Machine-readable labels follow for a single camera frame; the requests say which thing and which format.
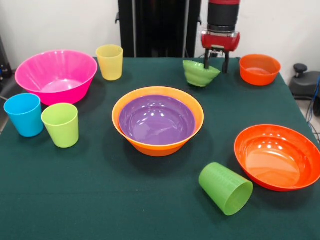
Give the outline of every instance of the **green cup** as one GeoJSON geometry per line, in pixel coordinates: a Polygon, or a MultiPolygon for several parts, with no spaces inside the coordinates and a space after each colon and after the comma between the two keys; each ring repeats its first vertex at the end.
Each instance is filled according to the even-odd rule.
{"type": "Polygon", "coordinates": [[[201,88],[207,86],[220,74],[220,71],[212,66],[205,69],[203,63],[190,60],[183,61],[183,68],[186,81],[201,88]]]}
{"type": "Polygon", "coordinates": [[[250,199],[254,189],[251,181],[217,162],[210,163],[202,170],[199,183],[227,216],[240,211],[250,199]]]}
{"type": "Polygon", "coordinates": [[[58,103],[49,106],[41,119],[57,147],[70,148],[78,142],[78,109],[74,105],[58,103]]]}

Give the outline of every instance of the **bowl rim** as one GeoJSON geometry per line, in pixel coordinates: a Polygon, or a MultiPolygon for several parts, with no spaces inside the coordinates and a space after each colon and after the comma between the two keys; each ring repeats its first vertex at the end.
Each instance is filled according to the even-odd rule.
{"type": "Polygon", "coordinates": [[[185,91],[182,91],[180,89],[177,89],[177,88],[174,88],[174,87],[168,87],[168,86],[147,86],[147,87],[141,87],[141,88],[138,88],[136,90],[133,90],[133,91],[130,91],[128,92],[127,94],[125,94],[124,96],[122,96],[117,102],[116,104],[113,106],[113,109],[112,109],[112,113],[111,113],[111,118],[112,118],[112,122],[113,122],[113,125],[115,127],[115,129],[123,136],[125,137],[128,141],[130,141],[131,143],[134,143],[134,144],[137,144],[137,145],[142,145],[142,146],[146,146],[146,147],[152,147],[152,148],[163,148],[163,147],[176,147],[180,144],[183,144],[187,141],[189,141],[191,138],[193,138],[199,131],[200,129],[202,128],[203,124],[204,124],[204,121],[205,121],[205,113],[204,113],[204,110],[201,106],[201,104],[193,97],[191,96],[190,94],[186,93],[185,91]],[[124,98],[126,97],[127,95],[129,94],[132,94],[132,93],[135,93],[135,92],[138,92],[138,91],[141,91],[143,89],[155,89],[155,88],[166,88],[166,89],[173,89],[175,91],[179,91],[185,95],[188,95],[192,98],[192,100],[195,101],[196,105],[199,107],[200,111],[201,111],[201,122],[200,122],[200,125],[199,127],[197,128],[197,126],[194,127],[194,132],[191,136],[185,138],[184,140],[182,141],[178,141],[178,142],[175,142],[175,143],[171,143],[171,144],[167,144],[167,145],[152,145],[152,144],[146,144],[146,143],[143,143],[143,142],[139,142],[139,141],[136,141],[130,137],[128,137],[127,135],[125,135],[121,129],[119,129],[115,123],[115,108],[117,106],[117,104],[124,98]]]}
{"type": "Polygon", "coordinates": [[[28,59],[26,59],[25,61],[23,61],[19,66],[18,68],[16,69],[15,71],[15,82],[23,89],[27,90],[28,92],[32,92],[32,93],[39,93],[39,94],[56,94],[56,93],[63,93],[63,92],[67,92],[67,91],[70,91],[70,90],[73,90],[73,89],[77,89],[79,87],[81,87],[82,85],[88,83],[89,81],[91,81],[94,76],[96,75],[98,71],[98,63],[97,61],[94,59],[94,57],[90,56],[89,54],[87,53],[84,53],[84,52],[81,52],[81,51],[76,51],[76,50],[70,50],[70,49],[57,49],[57,50],[49,50],[49,51],[44,51],[44,52],[41,52],[41,53],[38,53],[36,55],[33,55],[31,57],[29,57],[28,59]],[[21,83],[19,82],[18,78],[16,77],[17,76],[17,73],[19,72],[20,68],[26,64],[27,62],[31,61],[32,59],[40,56],[40,55],[46,55],[46,54],[50,54],[50,53],[54,53],[54,52],[70,52],[70,53],[76,53],[76,54],[81,54],[81,55],[84,55],[84,56],[87,56],[87,57],[90,57],[92,58],[92,60],[95,62],[95,70],[93,71],[93,74],[91,77],[88,78],[88,80],[84,81],[81,83],[81,85],[77,86],[77,87],[74,87],[72,89],[68,89],[68,90],[64,90],[64,91],[50,91],[50,92],[43,92],[43,91],[39,91],[39,90],[32,90],[32,89],[29,89],[29,88],[26,88],[24,86],[21,85],[21,83]]]}
{"type": "Polygon", "coordinates": [[[277,64],[279,64],[279,70],[278,70],[277,72],[270,73],[270,74],[254,73],[254,75],[257,75],[257,76],[268,76],[268,77],[269,77],[269,76],[277,75],[277,74],[281,71],[282,66],[281,66],[281,63],[280,63],[277,59],[275,59],[275,58],[272,57],[272,56],[268,56],[268,55],[265,55],[265,54],[258,54],[258,53],[248,54],[248,55],[245,55],[245,56],[241,57],[240,60],[239,60],[239,66],[240,66],[240,68],[242,68],[242,69],[244,69],[244,70],[247,71],[247,68],[245,68],[245,67],[242,65],[243,59],[245,59],[246,57],[258,57],[258,56],[259,56],[259,57],[267,57],[267,58],[275,61],[277,64]]]}
{"type": "MultiPolygon", "coordinates": [[[[140,99],[140,98],[145,98],[145,97],[148,97],[148,96],[167,97],[167,98],[171,98],[171,99],[173,99],[173,100],[175,100],[175,101],[178,101],[178,102],[180,102],[181,104],[183,104],[184,107],[186,107],[186,108],[191,112],[192,117],[193,117],[193,121],[194,121],[194,128],[193,128],[192,133],[190,134],[190,136],[195,132],[195,130],[196,130],[196,118],[195,118],[194,113],[191,111],[191,109],[190,109],[185,103],[183,103],[182,101],[180,101],[180,100],[178,100],[178,99],[176,99],[176,98],[174,98],[174,97],[172,97],[172,96],[165,96],[165,95],[160,95],[160,94],[150,94],[150,95],[148,94],[148,95],[140,96],[140,97],[137,97],[137,98],[133,99],[133,100],[130,101],[127,105],[129,105],[129,104],[132,103],[133,101],[136,101],[136,100],[138,100],[138,99],[140,99]]],[[[120,114],[119,114],[119,117],[118,117],[118,120],[120,119],[120,116],[121,116],[121,114],[123,113],[123,111],[124,111],[124,109],[125,109],[125,107],[126,107],[127,105],[125,105],[124,108],[121,110],[121,112],[120,112],[120,114]]],[[[118,121],[118,122],[119,122],[120,130],[125,134],[125,131],[124,131],[124,129],[123,129],[123,126],[120,124],[120,121],[118,121]]]]}
{"type": "Polygon", "coordinates": [[[300,189],[304,189],[304,188],[307,188],[311,185],[313,185],[314,183],[316,183],[319,179],[320,179],[320,174],[317,176],[317,178],[308,183],[308,184],[305,184],[303,186],[290,186],[290,187],[282,187],[282,186],[277,186],[277,185],[273,185],[273,184],[270,184],[270,183],[267,183],[267,182],[264,182],[262,180],[260,180],[259,178],[255,177],[254,175],[252,175],[248,170],[247,168],[240,162],[239,160],[239,157],[238,157],[238,154],[236,151],[236,144],[237,142],[239,141],[239,137],[240,135],[242,135],[242,133],[244,133],[245,131],[249,130],[249,129],[253,129],[253,128],[256,128],[256,127],[262,127],[262,126],[265,126],[265,127],[277,127],[277,128],[282,128],[282,129],[285,129],[285,130],[289,130],[290,132],[292,133],[295,133],[295,134],[298,134],[299,136],[303,137],[307,142],[309,142],[311,145],[313,145],[315,147],[315,149],[317,149],[317,151],[320,153],[319,149],[317,148],[317,146],[309,139],[307,138],[306,136],[304,136],[303,134],[301,134],[300,132],[296,131],[296,130],[293,130],[289,127],[286,127],[286,126],[281,126],[281,125],[277,125],[277,124],[257,124],[257,125],[252,125],[252,126],[249,126],[247,128],[245,128],[244,130],[242,130],[236,137],[235,141],[234,141],[234,145],[233,145],[233,150],[234,150],[234,154],[235,154],[235,157],[236,157],[236,160],[237,162],[239,163],[239,165],[241,166],[241,168],[244,170],[244,172],[258,185],[262,186],[263,188],[267,188],[267,189],[271,189],[271,190],[274,190],[274,191],[278,191],[278,190],[300,190],[300,189]]]}

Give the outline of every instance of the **green tablecloth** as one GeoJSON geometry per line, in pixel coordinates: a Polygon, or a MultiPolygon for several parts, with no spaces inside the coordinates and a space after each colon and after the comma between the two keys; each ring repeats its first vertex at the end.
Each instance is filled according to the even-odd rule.
{"type": "MultiPolygon", "coordinates": [[[[211,59],[221,68],[222,59],[211,59]]],[[[248,204],[224,216],[198,184],[219,162],[245,176],[234,155],[237,134],[278,124],[314,138],[281,76],[265,87],[242,81],[238,59],[207,88],[187,85],[181,59],[124,59],[123,77],[98,72],[79,109],[80,140],[54,146],[44,130],[18,135],[11,122],[0,136],[2,240],[315,240],[320,239],[320,184],[294,192],[258,185],[248,204]],[[136,151],[113,127],[124,94],[170,86],[193,95],[204,125],[179,152],[153,158],[136,151]]]]}

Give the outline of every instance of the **cable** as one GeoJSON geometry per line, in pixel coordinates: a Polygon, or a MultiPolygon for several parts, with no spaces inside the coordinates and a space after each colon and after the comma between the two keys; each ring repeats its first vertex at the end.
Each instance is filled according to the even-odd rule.
{"type": "Polygon", "coordinates": [[[0,96],[0,99],[5,100],[5,101],[8,101],[8,99],[5,98],[4,96],[0,96]]]}
{"type": "Polygon", "coordinates": [[[317,130],[315,129],[315,127],[311,124],[311,123],[309,123],[309,127],[311,128],[311,130],[313,129],[314,130],[314,132],[312,131],[312,133],[314,134],[314,135],[316,135],[316,140],[318,141],[318,143],[320,144],[320,132],[317,132],[317,130]]]}
{"type": "Polygon", "coordinates": [[[318,77],[317,83],[316,83],[316,87],[315,87],[315,91],[314,91],[314,95],[312,100],[309,103],[306,115],[305,115],[305,120],[308,123],[309,127],[312,130],[312,133],[314,135],[316,135],[316,139],[320,144],[320,132],[317,132],[316,128],[312,125],[311,120],[313,118],[313,108],[314,108],[314,104],[315,104],[315,100],[318,96],[319,93],[319,84],[320,84],[320,76],[318,77]]]}

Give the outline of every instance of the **cup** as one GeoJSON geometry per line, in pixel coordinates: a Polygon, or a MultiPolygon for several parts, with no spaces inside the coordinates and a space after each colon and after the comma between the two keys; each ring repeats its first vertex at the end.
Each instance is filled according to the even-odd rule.
{"type": "Polygon", "coordinates": [[[70,148],[79,140],[78,109],[69,103],[58,103],[43,111],[41,119],[53,143],[70,148]]]}
{"type": "Polygon", "coordinates": [[[41,121],[41,101],[37,95],[31,93],[15,95],[5,102],[4,111],[23,137],[34,137],[44,129],[41,121]]]}
{"type": "Polygon", "coordinates": [[[115,81],[122,76],[124,50],[117,45],[104,45],[95,51],[102,76],[105,80],[115,81]]]}
{"type": "Polygon", "coordinates": [[[240,211],[248,202],[254,189],[251,181],[217,162],[210,163],[202,170],[199,183],[227,216],[240,211]]]}

